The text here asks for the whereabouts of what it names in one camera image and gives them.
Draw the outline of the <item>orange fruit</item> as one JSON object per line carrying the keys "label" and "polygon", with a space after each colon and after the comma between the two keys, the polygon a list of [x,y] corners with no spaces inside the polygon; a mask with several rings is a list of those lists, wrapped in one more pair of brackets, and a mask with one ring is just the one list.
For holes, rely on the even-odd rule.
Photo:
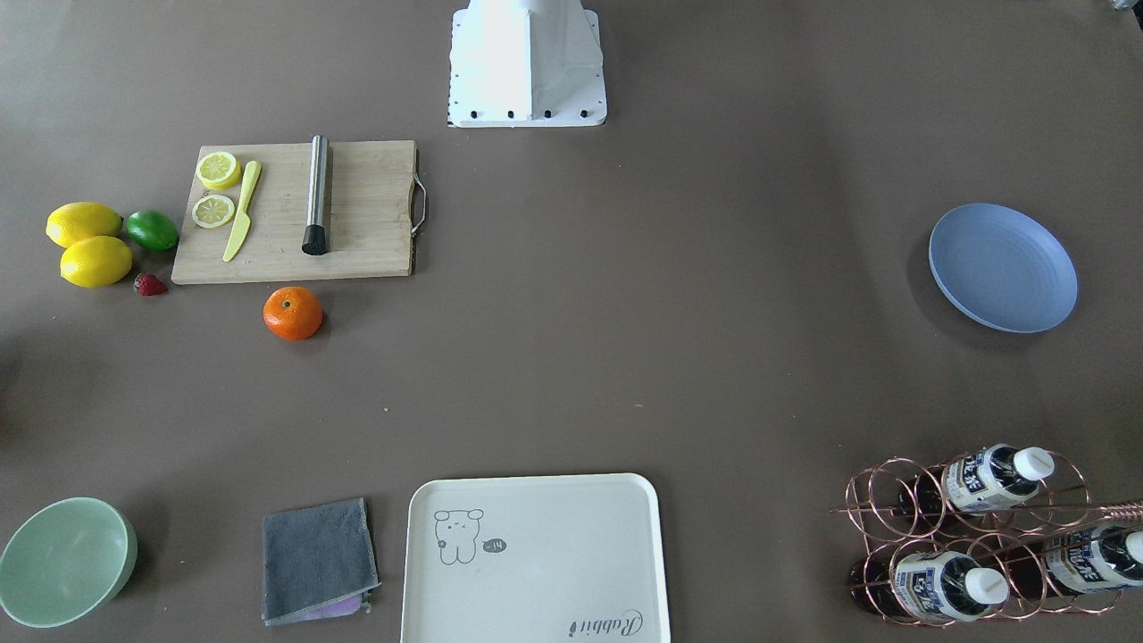
{"label": "orange fruit", "polygon": [[270,333],[282,340],[301,341],[318,332],[325,321],[325,310],[309,288],[290,286],[267,297],[262,318]]}

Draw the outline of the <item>blue round plate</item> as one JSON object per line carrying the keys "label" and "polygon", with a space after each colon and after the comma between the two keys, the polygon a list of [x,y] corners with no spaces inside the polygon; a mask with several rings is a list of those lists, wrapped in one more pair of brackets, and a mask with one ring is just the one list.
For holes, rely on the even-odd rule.
{"label": "blue round plate", "polygon": [[1065,246],[1012,207],[952,208],[932,227],[927,257],[940,294],[997,332],[1047,332],[1078,304],[1078,273]]}

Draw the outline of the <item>cream rabbit tray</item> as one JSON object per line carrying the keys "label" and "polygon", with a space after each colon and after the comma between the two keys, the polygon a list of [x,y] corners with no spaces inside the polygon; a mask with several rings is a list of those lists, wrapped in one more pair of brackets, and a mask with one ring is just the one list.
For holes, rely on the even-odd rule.
{"label": "cream rabbit tray", "polygon": [[400,638],[669,642],[656,489],[632,472],[421,485]]}

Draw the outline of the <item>yellow plastic knife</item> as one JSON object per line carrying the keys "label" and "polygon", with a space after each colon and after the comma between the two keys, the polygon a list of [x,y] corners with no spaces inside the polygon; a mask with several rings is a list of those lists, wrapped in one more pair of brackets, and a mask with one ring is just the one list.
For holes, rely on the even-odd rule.
{"label": "yellow plastic knife", "polygon": [[249,206],[251,204],[254,188],[256,188],[262,172],[262,164],[257,160],[246,163],[242,171],[239,200],[235,207],[234,219],[229,233],[227,244],[224,249],[222,262],[232,262],[245,244],[246,236],[251,228]]}

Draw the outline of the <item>lemon half upper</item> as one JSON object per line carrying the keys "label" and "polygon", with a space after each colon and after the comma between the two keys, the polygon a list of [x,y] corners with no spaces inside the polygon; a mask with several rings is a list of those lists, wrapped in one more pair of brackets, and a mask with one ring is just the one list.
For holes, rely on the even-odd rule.
{"label": "lemon half upper", "polygon": [[209,194],[195,200],[189,208],[189,216],[195,227],[203,230],[216,230],[233,219],[237,212],[237,204],[231,199],[222,194]]}

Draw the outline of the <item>lemon half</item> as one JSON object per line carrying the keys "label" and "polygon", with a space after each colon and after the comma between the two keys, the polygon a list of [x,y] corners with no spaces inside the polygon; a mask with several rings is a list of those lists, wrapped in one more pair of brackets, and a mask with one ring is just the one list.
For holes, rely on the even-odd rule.
{"label": "lemon half", "polygon": [[233,219],[237,212],[237,204],[231,199],[222,194],[209,194],[195,200],[189,208],[189,216],[195,227],[203,230],[216,230]]}
{"label": "lemon half", "polygon": [[232,188],[241,180],[242,164],[232,152],[218,150],[197,160],[195,179],[205,188]]}

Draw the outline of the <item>lemon half lower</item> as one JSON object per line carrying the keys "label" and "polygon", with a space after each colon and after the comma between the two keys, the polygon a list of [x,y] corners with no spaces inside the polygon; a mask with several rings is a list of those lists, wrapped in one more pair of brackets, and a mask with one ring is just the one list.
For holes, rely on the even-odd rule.
{"label": "lemon half lower", "polygon": [[197,160],[195,179],[205,188],[232,188],[241,180],[242,164],[232,152],[218,150]]}

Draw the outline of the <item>red strawberry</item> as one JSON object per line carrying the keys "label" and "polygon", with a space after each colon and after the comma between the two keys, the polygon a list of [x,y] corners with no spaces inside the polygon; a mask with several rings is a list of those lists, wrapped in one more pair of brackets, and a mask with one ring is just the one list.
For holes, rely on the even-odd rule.
{"label": "red strawberry", "polygon": [[160,278],[155,278],[155,274],[145,272],[139,273],[136,278],[134,278],[131,287],[139,296],[162,296],[169,290],[166,282],[160,280]]}

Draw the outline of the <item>green lime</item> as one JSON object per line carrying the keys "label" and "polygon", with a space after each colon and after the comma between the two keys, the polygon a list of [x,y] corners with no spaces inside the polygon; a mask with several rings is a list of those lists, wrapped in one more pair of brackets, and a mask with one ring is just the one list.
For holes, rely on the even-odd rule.
{"label": "green lime", "polygon": [[146,251],[171,251],[179,243],[179,228],[168,216],[154,209],[143,209],[127,216],[125,232]]}

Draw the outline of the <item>tea bottle front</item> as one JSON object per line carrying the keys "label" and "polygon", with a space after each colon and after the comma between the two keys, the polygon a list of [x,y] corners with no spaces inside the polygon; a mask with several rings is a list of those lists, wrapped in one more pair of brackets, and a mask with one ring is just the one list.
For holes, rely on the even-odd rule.
{"label": "tea bottle front", "polygon": [[865,558],[852,566],[852,598],[892,622],[974,622],[1012,597],[1004,573],[959,552],[918,552],[898,558]]}

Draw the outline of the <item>tea bottle corner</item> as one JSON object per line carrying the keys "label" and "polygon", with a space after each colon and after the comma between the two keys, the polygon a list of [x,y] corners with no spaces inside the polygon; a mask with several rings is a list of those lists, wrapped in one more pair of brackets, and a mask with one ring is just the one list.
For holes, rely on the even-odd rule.
{"label": "tea bottle corner", "polygon": [[1042,447],[984,447],[908,481],[897,512],[928,528],[948,528],[1032,499],[1055,468],[1055,457]]}

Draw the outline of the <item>yellow lemon near strawberry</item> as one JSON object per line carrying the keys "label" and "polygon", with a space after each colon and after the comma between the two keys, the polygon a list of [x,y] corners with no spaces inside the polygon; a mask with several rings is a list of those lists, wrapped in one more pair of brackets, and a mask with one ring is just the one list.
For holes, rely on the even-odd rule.
{"label": "yellow lemon near strawberry", "polygon": [[65,249],[59,274],[78,288],[106,288],[131,270],[131,249],[120,238],[94,236]]}

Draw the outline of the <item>yellow lemon far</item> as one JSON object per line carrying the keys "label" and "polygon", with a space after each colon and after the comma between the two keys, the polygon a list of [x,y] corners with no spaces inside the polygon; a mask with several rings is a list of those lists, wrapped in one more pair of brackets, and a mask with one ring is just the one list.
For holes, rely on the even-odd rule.
{"label": "yellow lemon far", "polygon": [[106,204],[73,201],[46,217],[45,233],[55,246],[70,248],[88,238],[117,238],[122,225],[122,217]]}

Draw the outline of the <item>tea bottle middle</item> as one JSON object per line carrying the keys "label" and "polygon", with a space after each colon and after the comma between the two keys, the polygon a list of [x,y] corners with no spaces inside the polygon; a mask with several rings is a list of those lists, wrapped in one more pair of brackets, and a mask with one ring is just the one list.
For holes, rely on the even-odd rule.
{"label": "tea bottle middle", "polygon": [[1073,597],[1142,586],[1142,533],[1119,522],[1070,530],[1000,555],[1026,598]]}

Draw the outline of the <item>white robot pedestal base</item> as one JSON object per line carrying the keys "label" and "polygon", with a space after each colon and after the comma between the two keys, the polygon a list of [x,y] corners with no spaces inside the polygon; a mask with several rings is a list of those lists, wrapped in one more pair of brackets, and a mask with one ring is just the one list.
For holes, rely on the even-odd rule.
{"label": "white robot pedestal base", "polygon": [[580,1],[470,1],[453,13],[446,122],[454,128],[604,124],[604,45]]}

